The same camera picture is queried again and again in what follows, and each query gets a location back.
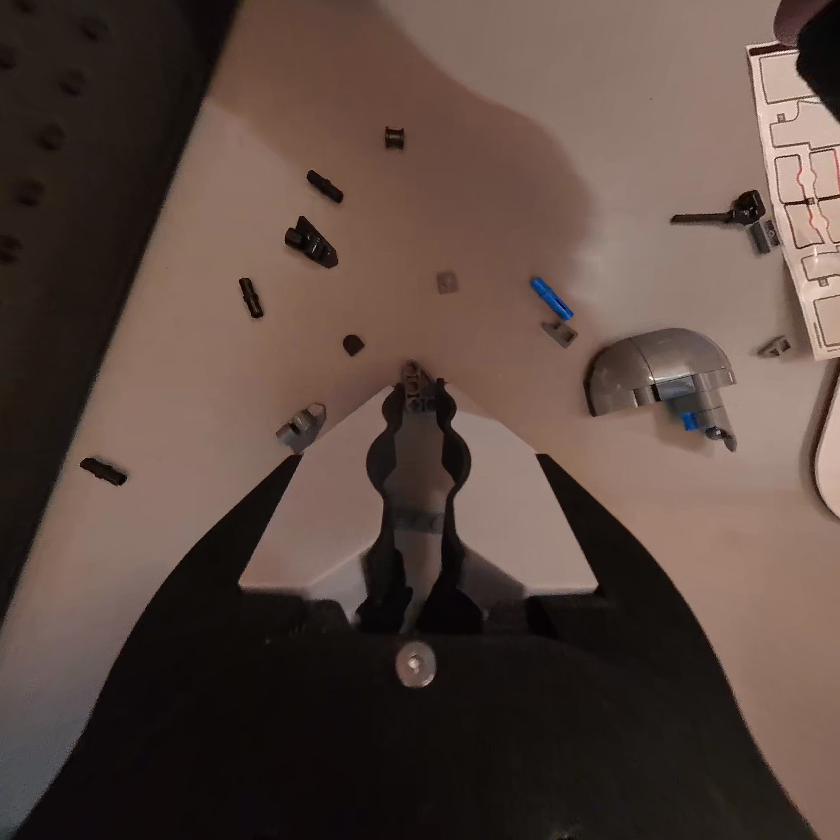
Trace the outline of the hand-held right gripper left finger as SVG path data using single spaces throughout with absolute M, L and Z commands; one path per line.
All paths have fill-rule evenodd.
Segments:
M 249 595 L 335 602 L 351 624 L 396 467 L 401 387 L 388 385 L 305 449 L 238 581 Z

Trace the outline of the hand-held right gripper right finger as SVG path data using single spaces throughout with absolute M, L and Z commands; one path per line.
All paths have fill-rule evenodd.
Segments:
M 503 603 L 592 595 L 597 581 L 537 452 L 453 385 L 438 384 L 442 436 L 438 610 L 482 623 Z

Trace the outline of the grey holed lego beam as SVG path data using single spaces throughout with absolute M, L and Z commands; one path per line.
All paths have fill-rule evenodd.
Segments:
M 407 360 L 401 369 L 401 385 L 408 414 L 436 412 L 437 381 L 416 360 Z

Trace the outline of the dark grey curved lego panel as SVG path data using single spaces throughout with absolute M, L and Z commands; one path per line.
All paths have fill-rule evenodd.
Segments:
M 661 329 L 618 340 L 598 352 L 584 377 L 593 417 L 665 403 L 683 393 L 719 390 L 736 382 L 714 341 L 688 329 Z

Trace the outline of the long blue lego pin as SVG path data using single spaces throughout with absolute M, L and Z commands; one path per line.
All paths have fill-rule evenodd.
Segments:
M 572 310 L 542 278 L 531 278 L 529 285 L 538 298 L 554 313 L 555 316 L 564 322 L 572 320 L 574 317 Z

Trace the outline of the person's left hand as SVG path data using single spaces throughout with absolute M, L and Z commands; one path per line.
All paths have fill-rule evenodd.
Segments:
M 773 20 L 773 33 L 777 41 L 796 47 L 803 28 L 818 15 L 830 1 L 780 1 Z

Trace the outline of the white sticker sheet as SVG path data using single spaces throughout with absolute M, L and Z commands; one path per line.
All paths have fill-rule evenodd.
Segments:
M 747 48 L 769 206 L 817 361 L 839 354 L 839 124 L 800 77 L 798 53 Z

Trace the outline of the black axle with connector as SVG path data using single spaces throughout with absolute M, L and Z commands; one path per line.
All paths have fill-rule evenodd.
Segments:
M 672 225 L 680 224 L 719 224 L 750 227 L 758 223 L 766 214 L 761 194 L 757 190 L 741 193 L 722 213 L 676 214 L 669 219 Z

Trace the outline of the white book stand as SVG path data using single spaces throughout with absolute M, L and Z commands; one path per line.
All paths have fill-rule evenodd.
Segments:
M 815 489 L 824 507 L 839 519 L 839 370 L 836 369 L 813 456 Z

